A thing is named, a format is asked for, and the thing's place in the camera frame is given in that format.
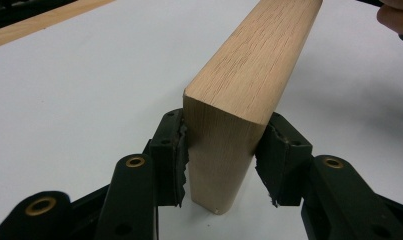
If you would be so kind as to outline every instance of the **clamp jaw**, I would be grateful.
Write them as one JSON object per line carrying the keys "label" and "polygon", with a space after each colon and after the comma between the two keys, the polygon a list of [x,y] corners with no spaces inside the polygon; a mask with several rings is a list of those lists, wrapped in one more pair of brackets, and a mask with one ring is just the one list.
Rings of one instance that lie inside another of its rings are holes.
{"label": "clamp jaw", "polygon": [[[70,202],[40,192],[20,202],[0,225],[4,239],[158,237],[158,206],[182,204],[188,163],[182,109],[166,113],[142,154],[122,158],[112,181]],[[302,206],[310,240],[403,240],[403,206],[376,195],[355,169],[312,145],[274,113],[256,149],[256,170],[273,205]]]}

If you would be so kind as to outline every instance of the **hand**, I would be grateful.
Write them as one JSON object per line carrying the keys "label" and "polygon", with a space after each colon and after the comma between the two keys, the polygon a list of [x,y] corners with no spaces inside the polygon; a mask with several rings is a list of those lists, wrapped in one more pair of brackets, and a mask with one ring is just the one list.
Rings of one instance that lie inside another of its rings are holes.
{"label": "hand", "polygon": [[380,0],[384,3],[378,11],[378,21],[398,34],[403,34],[403,0]]}

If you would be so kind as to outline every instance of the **white surface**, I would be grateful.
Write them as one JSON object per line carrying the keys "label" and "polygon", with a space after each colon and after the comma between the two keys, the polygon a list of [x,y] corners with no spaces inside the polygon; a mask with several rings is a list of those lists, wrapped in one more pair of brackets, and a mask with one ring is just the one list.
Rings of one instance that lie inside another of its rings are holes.
{"label": "white surface", "polygon": [[[108,183],[256,2],[116,0],[0,47],[0,223],[34,193]],[[403,42],[376,11],[325,0],[277,111],[315,155],[403,203]],[[161,208],[161,239],[307,239],[300,208],[275,209],[253,167],[223,216],[189,195]]]}

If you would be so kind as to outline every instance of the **light wood plank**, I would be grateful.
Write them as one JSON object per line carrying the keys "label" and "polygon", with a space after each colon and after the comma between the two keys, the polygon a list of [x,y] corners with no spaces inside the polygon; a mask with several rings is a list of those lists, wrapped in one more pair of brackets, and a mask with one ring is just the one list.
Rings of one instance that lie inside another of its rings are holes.
{"label": "light wood plank", "polygon": [[229,210],[322,0],[261,0],[184,92],[192,200]]}
{"label": "light wood plank", "polygon": [[113,0],[78,0],[0,29],[0,46],[37,32]]}

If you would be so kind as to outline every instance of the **wood grain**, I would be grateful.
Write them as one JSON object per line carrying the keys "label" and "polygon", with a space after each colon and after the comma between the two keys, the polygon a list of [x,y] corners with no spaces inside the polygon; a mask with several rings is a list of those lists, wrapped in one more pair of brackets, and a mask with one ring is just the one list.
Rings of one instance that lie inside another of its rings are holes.
{"label": "wood grain", "polygon": [[78,0],[0,29],[0,46],[37,32],[113,0]]}
{"label": "wood grain", "polygon": [[261,0],[187,86],[192,200],[229,210],[322,0]]}

